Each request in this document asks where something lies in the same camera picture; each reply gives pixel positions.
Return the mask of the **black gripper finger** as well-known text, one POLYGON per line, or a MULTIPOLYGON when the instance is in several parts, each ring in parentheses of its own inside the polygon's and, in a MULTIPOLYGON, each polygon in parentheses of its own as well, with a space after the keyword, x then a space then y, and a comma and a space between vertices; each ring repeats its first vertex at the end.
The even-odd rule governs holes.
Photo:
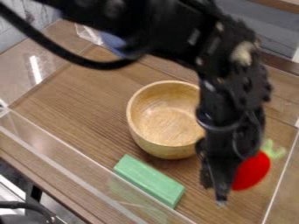
POLYGON ((227 147, 207 150, 204 139, 196 143, 196 154, 200 159, 200 185, 213 190, 215 203, 224 207, 241 160, 227 147))

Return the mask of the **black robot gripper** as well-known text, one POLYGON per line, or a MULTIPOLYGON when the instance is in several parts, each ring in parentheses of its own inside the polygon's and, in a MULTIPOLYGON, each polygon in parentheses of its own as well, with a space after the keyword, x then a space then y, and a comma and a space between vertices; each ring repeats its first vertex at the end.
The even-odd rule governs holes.
POLYGON ((257 36, 241 21, 217 17, 204 25, 200 42, 196 120, 205 137, 196 151, 205 163, 239 163, 257 154, 265 129, 263 104, 272 93, 257 36))

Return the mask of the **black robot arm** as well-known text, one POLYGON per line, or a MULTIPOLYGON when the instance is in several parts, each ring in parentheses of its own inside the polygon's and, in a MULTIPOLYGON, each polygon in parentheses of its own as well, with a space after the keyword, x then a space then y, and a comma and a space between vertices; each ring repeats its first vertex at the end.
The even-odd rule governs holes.
POLYGON ((68 62, 113 70, 145 55, 176 62, 199 77, 196 122, 205 136, 195 144, 200 182, 228 201, 240 164, 257 154, 265 132, 264 103, 272 85, 255 31, 215 0, 33 0, 61 17, 99 31, 111 61, 86 59, 44 36, 0 0, 2 18, 34 43, 68 62))

